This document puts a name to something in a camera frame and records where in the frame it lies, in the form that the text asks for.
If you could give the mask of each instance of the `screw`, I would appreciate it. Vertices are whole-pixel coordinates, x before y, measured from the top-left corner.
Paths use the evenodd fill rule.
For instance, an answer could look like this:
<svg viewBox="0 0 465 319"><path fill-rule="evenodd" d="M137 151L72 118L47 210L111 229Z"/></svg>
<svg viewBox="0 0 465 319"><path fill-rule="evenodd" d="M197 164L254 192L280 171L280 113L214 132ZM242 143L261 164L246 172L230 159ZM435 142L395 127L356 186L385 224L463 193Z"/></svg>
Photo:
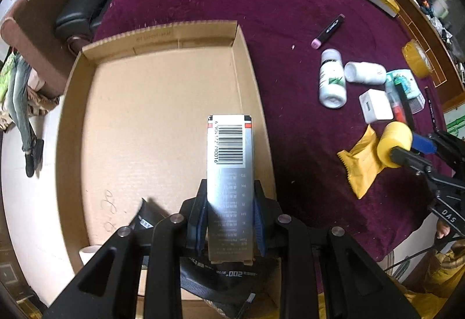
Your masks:
<svg viewBox="0 0 465 319"><path fill-rule="evenodd" d="M173 214L170 217L170 221L173 222L173 223L181 223L182 221L184 221L184 215L182 215L180 213Z"/></svg>
<svg viewBox="0 0 465 319"><path fill-rule="evenodd" d="M278 217L278 222L279 223L284 223L284 224L288 224L288 223L291 223L292 221L292 218L290 215L287 215L287 214L281 214L279 217Z"/></svg>
<svg viewBox="0 0 465 319"><path fill-rule="evenodd" d="M331 232L334 236L343 236L346 232L344 231L344 229L342 227L339 227L339 226L334 226L332 229L331 229Z"/></svg>
<svg viewBox="0 0 465 319"><path fill-rule="evenodd" d="M120 227L118 229L118 236L124 238L125 236L128 236L131 233L131 228L128 226Z"/></svg>

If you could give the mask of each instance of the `barcode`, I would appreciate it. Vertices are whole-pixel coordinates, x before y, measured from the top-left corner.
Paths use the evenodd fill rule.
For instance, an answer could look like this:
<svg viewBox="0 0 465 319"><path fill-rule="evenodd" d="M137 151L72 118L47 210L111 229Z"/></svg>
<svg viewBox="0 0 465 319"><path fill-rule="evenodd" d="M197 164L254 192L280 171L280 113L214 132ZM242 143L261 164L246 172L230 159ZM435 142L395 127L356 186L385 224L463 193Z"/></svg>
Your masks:
<svg viewBox="0 0 465 319"><path fill-rule="evenodd" d="M242 125L218 125L217 164L243 164Z"/></svg>

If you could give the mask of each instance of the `open cardboard box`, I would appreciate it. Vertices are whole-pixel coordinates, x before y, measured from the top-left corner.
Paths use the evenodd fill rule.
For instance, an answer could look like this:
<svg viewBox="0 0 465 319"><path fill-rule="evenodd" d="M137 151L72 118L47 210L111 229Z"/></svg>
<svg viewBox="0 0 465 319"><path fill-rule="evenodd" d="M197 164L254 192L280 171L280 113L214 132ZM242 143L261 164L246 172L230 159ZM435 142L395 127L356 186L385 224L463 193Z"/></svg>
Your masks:
<svg viewBox="0 0 465 319"><path fill-rule="evenodd" d="M275 198L260 94L236 22L146 28L84 48L67 83L56 160L58 209L75 272L79 249L103 244L127 225L141 198L168 215L196 195L206 177L211 114L252 116L255 178ZM276 310L278 273L268 285L268 299L248 316ZM183 294L185 318L218 316L192 299Z"/></svg>

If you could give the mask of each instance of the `white bottle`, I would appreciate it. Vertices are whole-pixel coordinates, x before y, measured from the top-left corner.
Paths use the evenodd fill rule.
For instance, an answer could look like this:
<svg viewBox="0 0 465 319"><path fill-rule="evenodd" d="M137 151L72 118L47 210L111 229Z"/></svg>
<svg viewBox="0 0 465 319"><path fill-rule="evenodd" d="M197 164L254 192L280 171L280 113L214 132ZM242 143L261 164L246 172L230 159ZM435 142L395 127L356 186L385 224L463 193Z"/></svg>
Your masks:
<svg viewBox="0 0 465 319"><path fill-rule="evenodd" d="M342 58L336 49L326 49L321 54L319 100L331 109L341 108L347 102Z"/></svg>

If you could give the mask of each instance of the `brown armrest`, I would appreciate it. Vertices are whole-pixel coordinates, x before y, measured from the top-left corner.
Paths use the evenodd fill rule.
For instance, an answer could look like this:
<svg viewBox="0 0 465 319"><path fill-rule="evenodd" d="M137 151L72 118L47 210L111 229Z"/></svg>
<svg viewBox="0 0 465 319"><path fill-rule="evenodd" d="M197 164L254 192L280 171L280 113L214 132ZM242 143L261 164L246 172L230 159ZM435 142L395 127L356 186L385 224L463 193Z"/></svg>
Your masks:
<svg viewBox="0 0 465 319"><path fill-rule="evenodd" d="M45 79L45 94L64 92L74 56L54 36L55 19L68 0L16 0L3 18L0 33Z"/></svg>

